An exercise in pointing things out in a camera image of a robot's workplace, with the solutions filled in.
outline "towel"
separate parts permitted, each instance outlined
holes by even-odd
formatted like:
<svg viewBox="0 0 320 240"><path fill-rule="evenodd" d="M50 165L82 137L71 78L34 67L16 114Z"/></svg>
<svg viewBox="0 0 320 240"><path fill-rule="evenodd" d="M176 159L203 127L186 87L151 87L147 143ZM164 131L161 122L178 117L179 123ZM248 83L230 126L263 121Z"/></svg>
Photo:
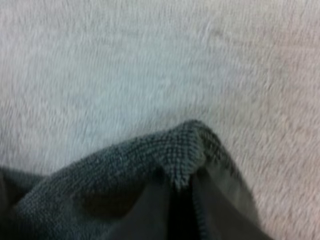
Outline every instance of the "towel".
<svg viewBox="0 0 320 240"><path fill-rule="evenodd" d="M200 169L240 214L259 225L251 192L227 150L204 123L189 120L102 149L49 176L2 168L0 234L33 240L114 239L155 173L160 171L179 194Z"/></svg>
<svg viewBox="0 0 320 240"><path fill-rule="evenodd" d="M0 166L214 129L275 239L320 239L318 0L0 0Z"/></svg>

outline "beige carpet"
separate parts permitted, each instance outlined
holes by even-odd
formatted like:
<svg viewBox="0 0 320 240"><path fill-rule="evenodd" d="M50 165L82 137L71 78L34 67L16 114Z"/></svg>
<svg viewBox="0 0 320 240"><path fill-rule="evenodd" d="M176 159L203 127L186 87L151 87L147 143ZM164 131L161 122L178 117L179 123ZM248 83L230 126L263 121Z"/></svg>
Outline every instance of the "beige carpet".
<svg viewBox="0 0 320 240"><path fill-rule="evenodd" d="M320 239L318 0L0 0L1 165L47 174L190 118L266 232Z"/></svg>

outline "microfiber towel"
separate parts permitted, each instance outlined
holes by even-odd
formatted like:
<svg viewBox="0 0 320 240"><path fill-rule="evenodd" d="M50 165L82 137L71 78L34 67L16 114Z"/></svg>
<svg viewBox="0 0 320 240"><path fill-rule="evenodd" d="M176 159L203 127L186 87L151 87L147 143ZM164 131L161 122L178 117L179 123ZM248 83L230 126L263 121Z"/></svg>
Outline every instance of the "microfiber towel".
<svg viewBox="0 0 320 240"><path fill-rule="evenodd" d="M155 173L160 171L165 186L179 194L198 181L200 169L241 215L259 224L251 193L219 138L202 122L190 120L102 149L50 176L3 168L0 234L33 240L116 239L112 236L126 216L147 198L142 196L149 194L146 186Z"/></svg>

